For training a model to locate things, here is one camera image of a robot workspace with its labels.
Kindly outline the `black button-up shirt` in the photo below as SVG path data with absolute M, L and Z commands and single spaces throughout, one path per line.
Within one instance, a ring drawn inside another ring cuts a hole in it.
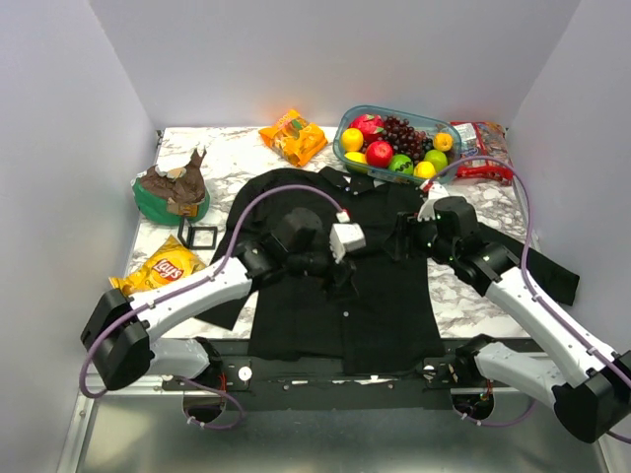
M 442 356 L 445 348 L 432 310 L 425 258 L 395 262 L 384 249 L 398 213 L 417 211 L 420 194 L 411 185 L 375 185 L 365 175 L 330 167 L 318 172 L 273 169 L 248 181 L 235 197 L 214 261 L 224 256 L 249 202 L 276 187 L 283 192 L 265 198 L 249 213 L 240 240 L 272 230 L 296 207 L 312 210 L 330 226 L 334 208 L 312 192 L 318 188 L 360 224 L 366 246 L 354 255 L 358 294 L 347 301 L 329 300 L 320 280 L 310 277 L 287 277 L 259 291 L 249 354 L 280 361 L 338 358 L 347 374 L 409 371 L 426 358 Z

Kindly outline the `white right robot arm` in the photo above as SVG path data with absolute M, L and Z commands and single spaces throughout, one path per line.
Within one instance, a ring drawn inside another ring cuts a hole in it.
M 593 443 L 630 414 L 630 355 L 619 354 L 573 319 L 530 277 L 526 259 L 489 238 L 464 198 L 430 198 L 401 212 L 386 242 L 397 259 L 419 252 L 509 314 L 547 355 L 538 361 L 487 335 L 459 347 L 456 379 L 490 379 L 549 407 L 576 439 Z

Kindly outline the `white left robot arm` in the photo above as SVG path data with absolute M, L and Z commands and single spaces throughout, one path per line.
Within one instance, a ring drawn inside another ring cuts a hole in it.
M 348 255 L 365 244 L 360 225 L 346 212 L 326 231 L 314 212 L 297 208 L 273 230 L 233 240 L 223 259 L 191 276 L 134 298 L 119 289 L 103 293 L 80 336 L 84 365 L 96 369 L 107 391 L 149 373 L 183 376 L 198 389 L 209 388 L 219 374 L 210 344 L 168 339 L 167 332 L 289 275 L 320 278 L 331 298 L 353 297 L 355 265 Z

